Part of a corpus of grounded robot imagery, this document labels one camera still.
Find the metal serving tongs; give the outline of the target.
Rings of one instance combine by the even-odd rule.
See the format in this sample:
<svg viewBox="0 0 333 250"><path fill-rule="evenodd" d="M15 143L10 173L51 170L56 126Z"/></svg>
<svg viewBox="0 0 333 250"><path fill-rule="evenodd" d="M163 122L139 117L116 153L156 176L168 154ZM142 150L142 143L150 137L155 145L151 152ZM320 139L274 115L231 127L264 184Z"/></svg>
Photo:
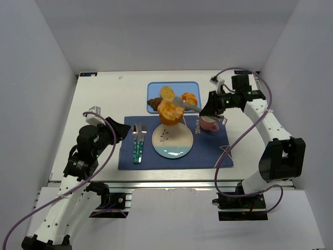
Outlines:
<svg viewBox="0 0 333 250"><path fill-rule="evenodd" d="M201 116L201 111L202 111L201 108L187 103L185 100L182 100L180 97L173 98L172 103L174 106L177 106L177 107L180 107L183 109L190 109L194 112L197 112L199 114L199 116ZM218 121L223 125L226 125L226 123L227 123L227 119L224 116L214 116L214 115L204 115L204 116L207 116L207 117L213 119L214 121Z"/></svg>

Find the round sliced bread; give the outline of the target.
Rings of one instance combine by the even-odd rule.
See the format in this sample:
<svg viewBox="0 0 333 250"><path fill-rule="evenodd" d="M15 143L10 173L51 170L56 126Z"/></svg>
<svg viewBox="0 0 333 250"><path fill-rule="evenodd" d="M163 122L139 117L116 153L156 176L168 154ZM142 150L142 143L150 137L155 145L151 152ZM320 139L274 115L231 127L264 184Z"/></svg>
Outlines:
<svg viewBox="0 0 333 250"><path fill-rule="evenodd" d="M160 96L166 99L173 99L175 97L175 94L171 87L163 86L160 90Z"/></svg>

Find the brown chocolate bread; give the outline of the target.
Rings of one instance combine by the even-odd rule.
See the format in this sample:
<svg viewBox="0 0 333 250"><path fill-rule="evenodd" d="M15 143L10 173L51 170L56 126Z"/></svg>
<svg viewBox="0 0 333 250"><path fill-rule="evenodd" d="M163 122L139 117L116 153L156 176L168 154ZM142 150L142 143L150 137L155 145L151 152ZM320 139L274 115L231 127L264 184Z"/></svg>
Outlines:
<svg viewBox="0 0 333 250"><path fill-rule="evenodd" d="M158 106L160 105L160 103L162 102L163 98L161 97L156 97L153 99L149 99L147 101L148 106L150 106L153 111L157 111L158 110Z"/></svg>

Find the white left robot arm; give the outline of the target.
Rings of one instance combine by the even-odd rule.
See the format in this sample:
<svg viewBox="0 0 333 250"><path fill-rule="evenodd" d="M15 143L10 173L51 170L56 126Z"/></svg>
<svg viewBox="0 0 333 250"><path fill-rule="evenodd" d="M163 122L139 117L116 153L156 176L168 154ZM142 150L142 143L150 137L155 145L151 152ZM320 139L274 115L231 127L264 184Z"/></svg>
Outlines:
<svg viewBox="0 0 333 250"><path fill-rule="evenodd" d="M70 151L57 201L33 236L23 239L23 249L72 249L71 242L93 211L110 202L109 186L91 178L99 168L98 157L125 139L131 127L93 112L86 113L86 122Z"/></svg>

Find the orange sugared muffin bread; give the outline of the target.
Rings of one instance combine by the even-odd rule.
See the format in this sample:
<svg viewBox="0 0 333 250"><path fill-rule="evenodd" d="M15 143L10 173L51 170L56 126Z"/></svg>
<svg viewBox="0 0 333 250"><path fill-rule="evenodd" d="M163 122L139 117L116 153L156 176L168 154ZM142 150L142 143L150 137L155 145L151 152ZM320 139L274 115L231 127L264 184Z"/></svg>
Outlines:
<svg viewBox="0 0 333 250"><path fill-rule="evenodd" d="M158 114L163 125L174 126L182 120L184 109L175 106L172 99L164 98L158 106Z"/></svg>

